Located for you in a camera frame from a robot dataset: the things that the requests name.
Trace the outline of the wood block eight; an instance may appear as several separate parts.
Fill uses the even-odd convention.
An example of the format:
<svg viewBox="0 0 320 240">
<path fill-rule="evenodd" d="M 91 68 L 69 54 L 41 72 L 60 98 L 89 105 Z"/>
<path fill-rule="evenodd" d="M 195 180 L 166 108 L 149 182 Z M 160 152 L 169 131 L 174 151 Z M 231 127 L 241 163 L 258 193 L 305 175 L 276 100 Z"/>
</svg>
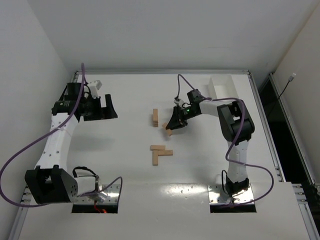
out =
<svg viewBox="0 0 320 240">
<path fill-rule="evenodd" d="M 163 124 L 162 124 L 162 128 L 164 129 L 164 131 L 166 132 L 166 134 L 169 136 L 169 137 L 171 137 L 172 136 L 172 134 L 173 134 L 173 132 L 172 132 L 172 130 L 171 129 L 167 129 L 167 123 L 166 122 L 164 122 Z"/>
</svg>

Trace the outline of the wood block four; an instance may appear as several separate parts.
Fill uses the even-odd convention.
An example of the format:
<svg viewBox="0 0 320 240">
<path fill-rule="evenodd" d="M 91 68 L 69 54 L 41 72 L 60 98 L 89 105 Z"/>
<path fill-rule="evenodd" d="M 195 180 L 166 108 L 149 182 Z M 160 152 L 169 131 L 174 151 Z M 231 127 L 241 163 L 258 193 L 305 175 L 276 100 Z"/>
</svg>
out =
<svg viewBox="0 0 320 240">
<path fill-rule="evenodd" d="M 154 108 L 154 109 L 153 109 L 152 121 L 153 121 L 153 122 L 158 122 L 158 109 L 157 109 L 157 108 Z"/>
</svg>

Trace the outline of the wood block five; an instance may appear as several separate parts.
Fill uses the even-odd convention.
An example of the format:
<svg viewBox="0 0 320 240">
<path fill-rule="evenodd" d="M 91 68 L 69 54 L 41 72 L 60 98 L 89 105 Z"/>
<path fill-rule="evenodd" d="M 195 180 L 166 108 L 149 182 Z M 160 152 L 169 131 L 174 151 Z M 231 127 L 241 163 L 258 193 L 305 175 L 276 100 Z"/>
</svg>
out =
<svg viewBox="0 0 320 240">
<path fill-rule="evenodd" d="M 158 151 L 158 156 L 172 156 L 173 154 L 173 150 L 171 149 Z"/>
</svg>

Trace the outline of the wood block seven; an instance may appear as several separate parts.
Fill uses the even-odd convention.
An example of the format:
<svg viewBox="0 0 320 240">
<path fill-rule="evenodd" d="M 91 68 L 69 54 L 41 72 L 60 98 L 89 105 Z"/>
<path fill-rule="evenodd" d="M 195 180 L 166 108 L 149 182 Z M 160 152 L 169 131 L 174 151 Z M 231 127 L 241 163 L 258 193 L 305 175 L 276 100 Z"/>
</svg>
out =
<svg viewBox="0 0 320 240">
<path fill-rule="evenodd" d="M 150 150 L 151 151 L 164 151 L 164 150 L 166 150 L 166 146 L 165 145 L 151 145 Z"/>
</svg>

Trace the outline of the white rectangular box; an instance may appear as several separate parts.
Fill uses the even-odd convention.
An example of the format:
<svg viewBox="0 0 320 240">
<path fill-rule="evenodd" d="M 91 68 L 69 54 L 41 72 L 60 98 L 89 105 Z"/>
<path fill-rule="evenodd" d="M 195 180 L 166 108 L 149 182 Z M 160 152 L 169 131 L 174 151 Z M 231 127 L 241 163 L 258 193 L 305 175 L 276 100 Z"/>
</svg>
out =
<svg viewBox="0 0 320 240">
<path fill-rule="evenodd" d="M 213 99 L 239 98 L 231 74 L 211 75 L 207 88 Z"/>
</svg>

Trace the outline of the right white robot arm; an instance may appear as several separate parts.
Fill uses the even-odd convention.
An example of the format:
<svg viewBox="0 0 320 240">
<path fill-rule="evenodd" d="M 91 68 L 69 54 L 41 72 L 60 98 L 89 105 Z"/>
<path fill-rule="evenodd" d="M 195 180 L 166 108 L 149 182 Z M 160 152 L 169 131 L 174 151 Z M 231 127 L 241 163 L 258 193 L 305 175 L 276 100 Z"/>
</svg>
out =
<svg viewBox="0 0 320 240">
<path fill-rule="evenodd" d="M 207 98 L 195 89 L 187 93 L 189 105 L 183 106 L 176 100 L 172 116 L 165 126 L 166 130 L 177 130 L 188 125 L 188 120 L 199 115 L 218 117 L 220 129 L 227 141 L 225 159 L 228 170 L 225 176 L 224 192 L 230 197 L 249 188 L 247 174 L 247 149 L 255 125 L 244 102 L 236 97 L 219 99 Z"/>
</svg>

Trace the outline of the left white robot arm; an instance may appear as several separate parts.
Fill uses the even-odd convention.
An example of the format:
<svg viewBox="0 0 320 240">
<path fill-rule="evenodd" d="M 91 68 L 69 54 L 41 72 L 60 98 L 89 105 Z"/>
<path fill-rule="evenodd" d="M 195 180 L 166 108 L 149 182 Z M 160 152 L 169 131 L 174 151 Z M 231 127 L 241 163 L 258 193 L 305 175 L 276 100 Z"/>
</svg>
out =
<svg viewBox="0 0 320 240">
<path fill-rule="evenodd" d="M 37 204 L 72 203 L 77 197 L 95 196 L 102 191 L 97 174 L 78 176 L 68 173 L 67 160 L 74 130 L 80 120 L 100 121 L 118 117 L 111 95 L 105 94 L 101 105 L 99 80 L 81 85 L 68 83 L 66 93 L 51 109 L 51 135 L 48 136 L 40 159 L 25 173 L 25 182 Z"/>
</svg>

